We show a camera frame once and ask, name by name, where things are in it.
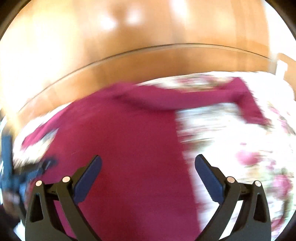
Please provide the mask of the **crimson red knit garment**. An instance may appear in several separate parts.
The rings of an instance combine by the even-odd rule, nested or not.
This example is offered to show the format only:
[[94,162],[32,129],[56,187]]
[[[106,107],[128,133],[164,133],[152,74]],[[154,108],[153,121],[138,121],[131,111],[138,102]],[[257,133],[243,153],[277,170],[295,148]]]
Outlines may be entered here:
[[45,154],[57,164],[42,176],[45,183],[73,174],[96,155],[102,158],[79,207],[103,240],[194,240],[200,233],[197,206],[175,112],[224,102],[237,104],[247,122],[265,124],[239,78],[198,92],[117,83],[69,104],[22,147],[57,131]]

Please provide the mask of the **floral quilted bedspread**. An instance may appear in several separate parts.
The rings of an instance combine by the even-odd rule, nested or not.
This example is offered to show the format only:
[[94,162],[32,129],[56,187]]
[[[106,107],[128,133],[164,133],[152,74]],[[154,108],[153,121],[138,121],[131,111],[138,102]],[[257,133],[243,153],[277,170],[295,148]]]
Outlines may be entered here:
[[266,126],[247,123],[233,103],[219,103],[176,112],[178,137],[185,160],[203,154],[211,163],[229,154],[220,165],[239,180],[263,182],[276,240],[295,211],[295,101],[284,80],[267,72],[208,72],[159,78],[146,86],[166,91],[198,92],[240,78],[252,93]]

